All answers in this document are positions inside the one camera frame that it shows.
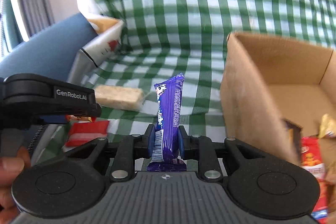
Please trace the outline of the person left hand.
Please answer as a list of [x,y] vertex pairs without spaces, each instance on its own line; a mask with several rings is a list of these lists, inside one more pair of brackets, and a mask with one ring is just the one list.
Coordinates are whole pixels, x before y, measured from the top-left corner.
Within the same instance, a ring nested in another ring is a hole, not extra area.
[[11,195],[11,185],[24,169],[31,166],[28,150],[25,147],[18,149],[16,157],[1,157],[0,179],[1,192],[1,223],[11,222],[19,213]]

